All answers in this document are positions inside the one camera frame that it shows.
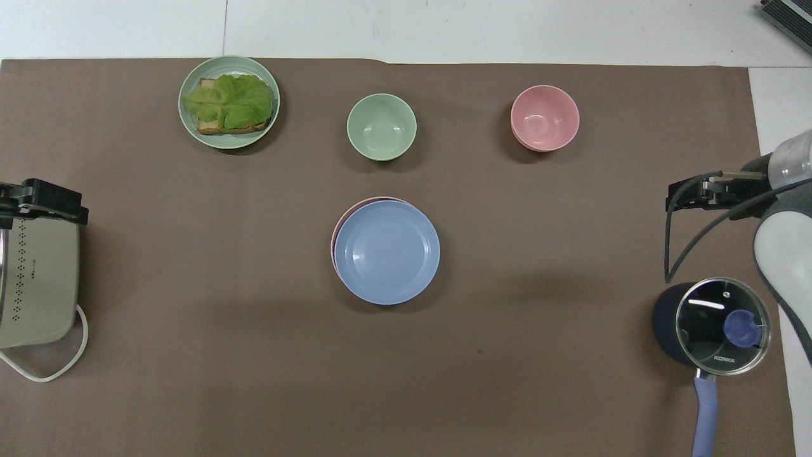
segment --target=blue plate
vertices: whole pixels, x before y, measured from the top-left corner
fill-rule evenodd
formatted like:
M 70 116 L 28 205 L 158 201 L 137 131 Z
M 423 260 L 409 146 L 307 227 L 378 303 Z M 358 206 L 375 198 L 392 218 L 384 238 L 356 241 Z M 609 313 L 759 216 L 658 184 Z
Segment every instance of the blue plate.
M 335 240 L 335 266 L 358 298 L 395 305 L 422 292 L 440 264 L 429 218 L 408 203 L 372 202 L 352 213 Z

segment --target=pink plate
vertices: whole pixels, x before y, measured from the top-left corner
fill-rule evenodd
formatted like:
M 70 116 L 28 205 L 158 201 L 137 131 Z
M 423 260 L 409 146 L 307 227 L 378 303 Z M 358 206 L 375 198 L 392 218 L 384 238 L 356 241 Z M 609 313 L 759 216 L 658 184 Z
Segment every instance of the pink plate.
M 510 110 L 513 135 L 524 147 L 556 150 L 575 137 L 581 116 L 575 101 L 552 85 L 535 85 L 516 97 Z
M 344 225 L 344 222 L 347 220 L 347 218 L 350 215 L 352 215 L 352 213 L 358 211 L 358 208 L 361 208 L 364 205 L 368 205 L 368 204 L 370 204 L 372 202 L 379 202 L 381 200 L 397 200 L 398 202 L 403 202 L 403 203 L 408 204 L 407 202 L 405 202 L 404 200 L 401 200 L 400 198 L 386 197 L 386 196 L 382 195 L 380 197 L 371 197 L 371 198 L 366 198 L 364 200 L 361 200 L 360 202 L 352 205 L 348 210 L 346 210 L 344 212 L 344 214 L 341 215 L 341 217 L 339 218 L 339 222 L 335 225 L 335 228 L 333 228 L 333 236 L 330 238 L 330 260 L 333 263 L 333 269 L 335 269 L 336 274 L 338 274 L 339 269 L 335 266 L 335 239 L 339 235 L 339 230 L 341 229 L 341 226 Z

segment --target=black cable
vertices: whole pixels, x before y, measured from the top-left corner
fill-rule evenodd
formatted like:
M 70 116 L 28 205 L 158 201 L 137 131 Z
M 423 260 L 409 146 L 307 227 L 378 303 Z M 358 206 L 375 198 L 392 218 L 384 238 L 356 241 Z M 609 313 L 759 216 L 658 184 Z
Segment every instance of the black cable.
M 669 212 L 668 212 L 668 215 L 666 216 L 666 244 L 665 244 L 665 250 L 666 250 L 665 282 L 666 282 L 666 284 L 670 283 L 671 280 L 674 279 L 674 275 L 676 275 L 677 268 L 680 267 L 683 260 L 685 260 L 685 257 L 688 256 L 688 253 L 693 249 L 694 246 L 697 245 L 699 240 L 701 240 L 702 237 L 707 235 L 707 233 L 710 232 L 715 226 L 721 224 L 723 220 L 725 220 L 725 219 L 727 219 L 727 218 L 729 218 L 729 217 L 731 217 L 733 215 L 736 215 L 739 212 L 741 212 L 743 210 L 746 210 L 747 208 L 749 208 L 749 207 L 751 207 L 753 205 L 756 205 L 756 204 L 758 204 L 760 202 L 763 202 L 763 201 L 765 201 L 765 200 L 767 200 L 769 198 L 775 197 L 778 194 L 782 194 L 782 193 L 784 193 L 784 192 L 786 192 L 788 190 L 795 189 L 796 187 L 798 187 L 800 185 L 804 185 L 804 184 L 807 184 L 807 183 L 810 183 L 810 182 L 812 182 L 812 178 L 807 178 L 807 179 L 804 179 L 802 181 L 794 182 L 792 184 L 779 187 L 778 189 L 773 189 L 773 190 L 771 190 L 769 192 L 765 192 L 764 194 L 757 195 L 757 196 L 755 196 L 755 197 L 753 197 L 753 198 L 751 198 L 749 200 L 745 200 L 744 202 L 741 202 L 738 205 L 735 205 L 734 207 L 732 207 L 729 210 L 725 211 L 724 214 L 722 214 L 721 216 L 719 216 L 716 219 L 714 219 L 713 221 L 711 221 L 710 224 L 706 225 L 705 228 L 702 229 L 702 231 L 700 231 L 699 233 L 697 233 L 697 235 L 695 237 L 693 237 L 693 240 L 691 240 L 691 242 L 688 243 L 688 245 L 682 250 L 682 253 L 680 253 L 680 257 L 678 257 L 676 262 L 674 262 L 674 267 L 671 269 L 671 271 L 668 271 L 668 251 L 669 251 L 669 248 L 670 248 L 670 246 L 669 246 L 670 243 L 669 243 L 668 237 L 670 235 L 670 230 L 671 230 L 671 228 L 670 228 L 670 225 L 671 225 L 671 213 L 673 212 L 673 207 L 676 205 L 674 203 L 676 201 L 676 195 L 678 195 L 680 190 L 682 190 L 683 187 L 686 187 L 687 184 L 691 184 L 691 181 L 686 182 L 684 185 L 682 185 L 680 187 L 679 190 L 677 190 L 677 193 L 675 194 L 675 197 L 672 199 L 671 204 L 668 205 L 668 211 Z
M 806 354 L 806 359 L 809 360 L 810 366 L 812 366 L 812 338 L 810 338 L 810 333 L 806 331 L 806 327 L 804 327 L 803 322 L 801 322 L 801 318 L 798 317 L 798 314 L 795 313 L 795 310 L 789 306 L 789 303 L 787 303 L 786 300 L 780 299 L 778 304 L 787 315 L 789 323 L 792 325 L 793 329 L 795 330 L 795 334 L 798 336 L 798 341 L 801 342 L 801 348 Z
M 705 173 L 702 175 L 694 176 L 693 178 L 687 180 L 683 185 L 680 186 L 679 189 L 676 190 L 674 196 L 671 198 L 671 201 L 668 203 L 668 209 L 666 210 L 665 216 L 665 255 L 663 256 L 664 259 L 664 272 L 663 275 L 665 276 L 666 284 L 671 282 L 671 278 L 668 277 L 668 263 L 669 263 L 669 256 L 671 251 L 671 216 L 674 213 L 674 209 L 676 208 L 676 203 L 680 201 L 680 197 L 684 194 L 689 188 L 695 186 L 697 183 L 704 181 L 707 178 L 713 176 L 722 176 L 722 172 L 711 172 Z

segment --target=bread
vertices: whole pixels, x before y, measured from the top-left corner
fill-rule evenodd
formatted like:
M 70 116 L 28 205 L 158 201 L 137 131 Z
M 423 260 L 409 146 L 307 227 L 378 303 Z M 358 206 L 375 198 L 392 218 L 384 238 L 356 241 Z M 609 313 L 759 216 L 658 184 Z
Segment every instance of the bread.
M 216 80 L 210 78 L 201 78 L 201 87 L 208 87 L 213 89 L 214 82 Z M 221 135 L 223 133 L 230 133 L 230 134 L 239 134 L 239 133 L 251 133 L 251 132 L 259 132 L 264 130 L 265 127 L 268 126 L 270 122 L 270 118 L 266 119 L 265 121 L 254 124 L 254 125 L 246 125 L 245 127 L 240 128 L 232 128 L 230 130 L 224 130 L 220 128 L 220 123 L 218 120 L 197 120 L 197 131 L 203 135 Z

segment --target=table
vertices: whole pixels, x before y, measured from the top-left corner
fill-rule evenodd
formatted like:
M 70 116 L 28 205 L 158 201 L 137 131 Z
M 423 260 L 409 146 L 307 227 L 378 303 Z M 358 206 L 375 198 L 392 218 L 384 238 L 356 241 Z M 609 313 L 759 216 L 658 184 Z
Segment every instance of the table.
M 750 67 L 762 154 L 812 122 L 812 59 L 756 17 L 754 2 L 72 1 L 4 3 L 0 16 L 0 58 L 247 54 L 743 66 Z M 785 336 L 795 427 L 809 429 L 812 371 L 792 334 Z M 796 445 L 799 455 L 812 452 L 803 433 Z

